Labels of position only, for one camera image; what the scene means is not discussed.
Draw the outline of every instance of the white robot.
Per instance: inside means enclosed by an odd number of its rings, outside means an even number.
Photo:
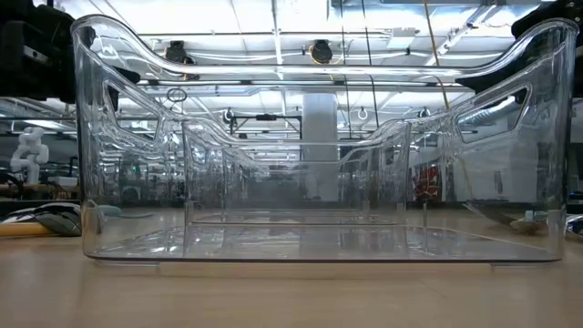
[[[45,131],[42,128],[25,128],[24,133],[18,137],[18,149],[10,159],[10,168],[12,171],[19,171],[22,167],[26,167],[28,169],[26,183],[38,183],[40,170],[38,164],[48,162],[48,147],[40,140],[44,134]],[[26,159],[21,159],[27,152],[29,155]]]

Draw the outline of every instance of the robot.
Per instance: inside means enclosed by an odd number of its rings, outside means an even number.
[[[42,128],[25,128],[23,134],[18,137],[18,149],[10,159],[12,171],[19,171],[22,167],[27,168],[26,183],[38,183],[39,164],[48,162],[48,147],[43,145],[41,138],[45,134]],[[21,159],[25,153],[29,153],[26,159]]]

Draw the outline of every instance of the wooden table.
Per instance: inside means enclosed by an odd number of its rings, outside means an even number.
[[[538,267],[99,266],[80,239],[0,240],[0,327],[583,327],[583,243]]]

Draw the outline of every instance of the yellow object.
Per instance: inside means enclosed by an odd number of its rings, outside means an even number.
[[[2,237],[28,237],[49,236],[55,233],[45,228],[40,223],[6,223],[0,224],[0,238]]]

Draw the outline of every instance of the clear plastic bin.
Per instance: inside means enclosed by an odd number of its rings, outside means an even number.
[[[83,17],[72,33],[84,253],[120,261],[559,260],[577,32],[567,20],[546,21],[480,67],[187,66],[156,55],[116,20]],[[306,93],[301,137],[277,139],[231,134],[227,119],[168,109],[152,96],[190,97],[249,76],[247,85],[346,91],[437,77],[452,85],[512,63],[515,74],[468,100],[381,122],[363,139],[338,139],[327,116],[308,112],[327,110],[332,91]],[[146,118],[124,114],[121,99]]]

